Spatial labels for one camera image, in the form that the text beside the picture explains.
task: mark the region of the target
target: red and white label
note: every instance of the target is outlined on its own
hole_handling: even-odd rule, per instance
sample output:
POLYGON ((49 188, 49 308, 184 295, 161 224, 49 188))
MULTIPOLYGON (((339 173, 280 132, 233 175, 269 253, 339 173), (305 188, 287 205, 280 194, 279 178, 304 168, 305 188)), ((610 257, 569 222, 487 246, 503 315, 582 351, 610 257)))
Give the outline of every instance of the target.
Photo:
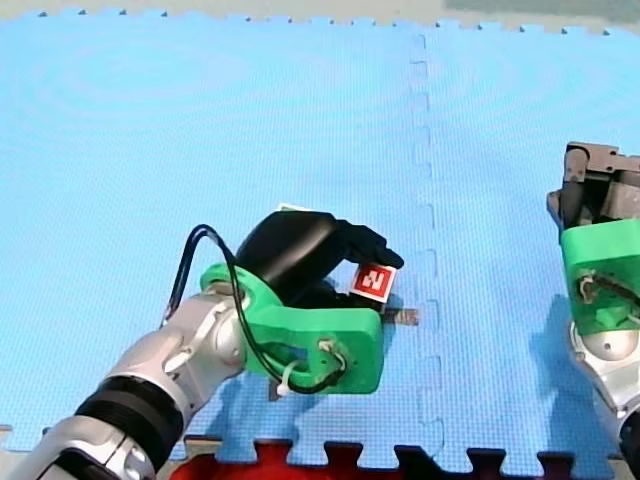
POLYGON ((396 269, 382 265, 360 265, 353 279, 351 293, 370 298, 380 303, 387 303, 396 269))

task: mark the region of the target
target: blue foam mat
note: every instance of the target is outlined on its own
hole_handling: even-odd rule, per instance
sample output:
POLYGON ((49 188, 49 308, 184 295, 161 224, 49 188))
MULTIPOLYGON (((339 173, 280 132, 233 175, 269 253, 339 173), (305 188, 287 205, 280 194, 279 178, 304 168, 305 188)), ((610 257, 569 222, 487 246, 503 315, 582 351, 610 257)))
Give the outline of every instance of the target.
MULTIPOLYGON (((501 448, 507 474, 560 451, 578 477, 610 476, 566 357, 544 200, 567 141, 640 151, 636 37, 118 12, 0 23, 8 449, 32 448, 155 328, 193 225, 236 246, 285 201, 384 234, 407 262, 397 304, 421 323, 386 330, 371 396, 268 402, 267 380, 243 376, 190 434, 222 436, 231 461, 287 438, 293 463, 344 441, 363 467, 415 445, 465 471, 467 448, 501 448)), ((194 272, 218 259, 203 248, 194 272)))

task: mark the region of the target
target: white zip tie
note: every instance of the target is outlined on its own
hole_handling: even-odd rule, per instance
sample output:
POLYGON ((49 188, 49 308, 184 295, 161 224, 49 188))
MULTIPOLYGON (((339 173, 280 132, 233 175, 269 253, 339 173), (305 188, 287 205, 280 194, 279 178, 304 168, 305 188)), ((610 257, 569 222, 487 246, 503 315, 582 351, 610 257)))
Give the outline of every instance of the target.
POLYGON ((286 397, 291 393, 291 389, 289 388, 289 377, 291 376, 291 372, 293 372, 293 369, 298 363, 298 360, 294 360, 289 365, 287 365, 282 372, 282 383, 280 383, 280 385, 278 385, 278 387, 276 388, 276 393, 279 397, 286 397))

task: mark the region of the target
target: black wire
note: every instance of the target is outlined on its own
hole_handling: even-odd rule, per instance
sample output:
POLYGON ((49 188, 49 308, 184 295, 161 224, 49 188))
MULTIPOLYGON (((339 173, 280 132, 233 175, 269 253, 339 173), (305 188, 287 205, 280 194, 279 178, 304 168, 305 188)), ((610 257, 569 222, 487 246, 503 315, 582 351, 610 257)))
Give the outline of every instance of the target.
POLYGON ((638 294, 635 293, 631 288, 626 287, 625 285, 622 285, 620 282, 614 279, 611 279, 609 277, 606 277, 604 275, 599 275, 599 274, 587 275, 586 278, 592 278, 593 283, 595 283, 599 287, 615 293, 619 297, 631 302, 636 307, 640 308, 640 296, 638 296, 638 294))
MULTIPOLYGON (((218 233, 208 225, 198 225, 195 227, 189 236, 187 237, 187 241, 184 246, 184 250, 182 252, 182 258, 180 259, 180 264, 178 266, 178 272, 176 274, 175 281, 173 283, 173 288, 171 290, 171 296, 169 297, 169 303, 167 305, 167 309, 165 311, 163 324, 173 315, 173 313, 178 309, 180 305, 180 301, 182 299, 182 295, 184 294, 185 287, 187 285, 187 279, 189 277, 189 271, 191 269, 191 262, 193 261, 193 256, 195 254, 196 247, 200 240, 204 237, 208 237, 218 245, 220 250, 222 251, 222 255, 224 256, 224 260, 229 270, 229 279, 231 283, 231 292, 234 301, 234 306, 236 308, 238 314, 238 320, 240 322, 240 326, 242 328, 242 332, 244 333, 247 342, 249 343, 249 348, 253 351, 254 355, 262 365, 262 367, 267 371, 269 376, 271 376, 276 382, 282 382, 282 376, 280 372, 276 369, 276 367, 271 363, 271 361, 266 357, 263 349, 256 342, 253 333, 251 332, 251 328, 249 327, 249 323, 244 314, 244 309, 242 308, 242 298, 241 298, 241 288, 240 282, 238 281, 238 274, 236 272, 236 260, 227 245, 222 240, 222 237, 218 235, 218 233)), ((341 364, 341 367, 334 370, 332 373, 327 375, 323 380, 318 382, 317 384, 311 387, 304 387, 301 385, 296 385, 291 380, 289 380, 288 387, 290 390, 296 393, 302 394, 313 394, 318 393, 324 390, 327 387, 334 386, 338 380, 344 375, 346 371, 346 365, 341 357, 332 353, 334 357, 341 364)))

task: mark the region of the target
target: green plastic bracket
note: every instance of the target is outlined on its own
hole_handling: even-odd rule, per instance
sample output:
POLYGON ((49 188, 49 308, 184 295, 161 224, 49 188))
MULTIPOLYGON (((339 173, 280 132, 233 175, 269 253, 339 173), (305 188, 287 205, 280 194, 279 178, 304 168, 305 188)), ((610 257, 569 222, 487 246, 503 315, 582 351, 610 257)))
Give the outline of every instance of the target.
POLYGON ((560 243, 578 333, 591 335, 638 329, 638 325, 628 319, 632 307, 627 300, 601 291, 593 303, 585 304, 579 298, 577 283, 581 277, 597 272, 640 291, 640 220, 574 227, 562 233, 560 243))
MULTIPOLYGON (((368 308, 285 307, 258 277, 238 267, 236 271, 250 298, 245 316, 251 332, 280 374, 298 360, 290 376, 296 384, 309 387, 321 381, 339 366, 331 354, 318 348, 319 342, 330 341, 346 359, 347 372, 324 393, 372 393, 378 388, 384 352, 382 321, 377 312, 368 308)), ((229 281, 225 265, 209 268, 200 278, 200 287, 205 290, 216 281, 229 281)), ((266 374, 251 349, 246 351, 247 370, 266 374)))

